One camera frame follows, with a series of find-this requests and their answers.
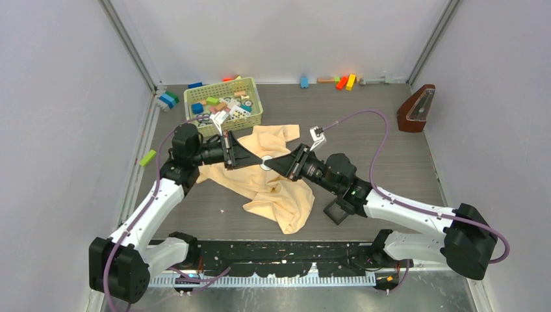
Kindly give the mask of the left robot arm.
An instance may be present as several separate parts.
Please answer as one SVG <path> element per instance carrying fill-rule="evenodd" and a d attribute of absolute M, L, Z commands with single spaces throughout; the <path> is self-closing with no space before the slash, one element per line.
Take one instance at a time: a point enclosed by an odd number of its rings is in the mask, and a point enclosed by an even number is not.
<path fill-rule="evenodd" d="M 157 163 L 157 179 L 144 201 L 108 238 L 95 238 L 88 249 L 90 288 L 134 304 L 143 297 L 152 278 L 175 265 L 194 268 L 200 258 L 197 238 L 173 232 L 150 247 L 154 234 L 170 212 L 195 185 L 203 165 L 220 164 L 236 170 L 263 160 L 224 131 L 204 139 L 191 123 L 178 125 L 168 136 L 169 157 Z"/>

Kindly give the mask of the black square frame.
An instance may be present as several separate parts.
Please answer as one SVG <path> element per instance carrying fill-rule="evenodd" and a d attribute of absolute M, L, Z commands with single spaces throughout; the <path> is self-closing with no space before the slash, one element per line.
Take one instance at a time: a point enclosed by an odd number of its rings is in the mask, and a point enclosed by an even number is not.
<path fill-rule="evenodd" d="M 337 226 L 350 215 L 337 203 L 337 199 L 331 201 L 324 209 L 324 214 Z"/>

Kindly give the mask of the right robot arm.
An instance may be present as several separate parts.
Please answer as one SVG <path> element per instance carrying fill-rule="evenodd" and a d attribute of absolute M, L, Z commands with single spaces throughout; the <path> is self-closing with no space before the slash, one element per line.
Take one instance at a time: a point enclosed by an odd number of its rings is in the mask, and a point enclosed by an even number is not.
<path fill-rule="evenodd" d="M 439 207 L 397 196 L 357 177 L 345 154 L 322 161 L 304 144 L 263 164 L 291 181 L 307 179 L 334 194 L 324 213 L 336 225 L 357 215 L 412 229 L 412 234 L 392 229 L 377 234 L 370 257 L 378 266 L 418 259 L 443 263 L 472 280 L 485 277 L 498 237 L 475 207 Z"/>

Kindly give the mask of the cream yellow garment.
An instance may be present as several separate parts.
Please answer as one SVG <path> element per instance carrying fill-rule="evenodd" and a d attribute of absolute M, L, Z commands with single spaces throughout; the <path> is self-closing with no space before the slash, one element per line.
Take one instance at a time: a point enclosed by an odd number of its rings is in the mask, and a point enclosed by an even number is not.
<path fill-rule="evenodd" d="M 239 138 L 242 146 L 259 157 L 273 158 L 290 153 L 287 142 L 300 138 L 299 125 L 270 125 L 253 127 L 252 134 Z M 302 181 L 291 181 L 273 170 L 259 165 L 238 170 L 226 170 L 222 164 L 199 168 L 198 183 L 210 179 L 251 201 L 243 205 L 249 213 L 272 220 L 282 233 L 298 232 L 311 215 L 315 196 Z"/>

